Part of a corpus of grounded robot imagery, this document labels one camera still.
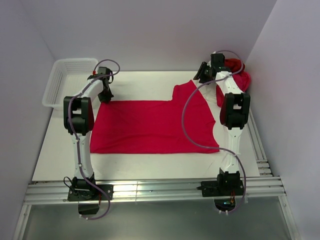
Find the bright red t-shirt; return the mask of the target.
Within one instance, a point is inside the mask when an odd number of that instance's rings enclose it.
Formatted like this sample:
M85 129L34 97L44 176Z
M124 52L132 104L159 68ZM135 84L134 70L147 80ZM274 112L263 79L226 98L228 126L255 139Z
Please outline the bright red t-shirt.
M219 152L216 123L192 80L176 85L171 100L102 103L90 138L92 154L211 154Z

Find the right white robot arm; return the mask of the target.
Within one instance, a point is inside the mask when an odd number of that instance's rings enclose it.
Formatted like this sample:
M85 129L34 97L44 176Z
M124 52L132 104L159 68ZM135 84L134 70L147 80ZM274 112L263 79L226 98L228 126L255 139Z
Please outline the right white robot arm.
M210 55L208 63L202 62L194 79L201 84L215 80L222 92L222 106L219 121L226 133L226 155L222 160L216 180L203 181L198 187L203 197L240 196L244 194L237 155L240 139L249 119L251 97L237 85L234 73L225 64L222 51Z

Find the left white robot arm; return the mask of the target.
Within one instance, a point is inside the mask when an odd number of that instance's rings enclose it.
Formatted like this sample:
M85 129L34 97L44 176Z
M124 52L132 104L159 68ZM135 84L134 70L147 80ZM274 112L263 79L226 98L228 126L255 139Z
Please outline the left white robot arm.
M74 177L70 180L68 200L111 200L112 185L97 185L91 163L90 139L95 118L93 101L109 103L113 97L109 84L114 80L107 67L95 68L86 85L74 96L63 99L63 125L71 135L74 149Z

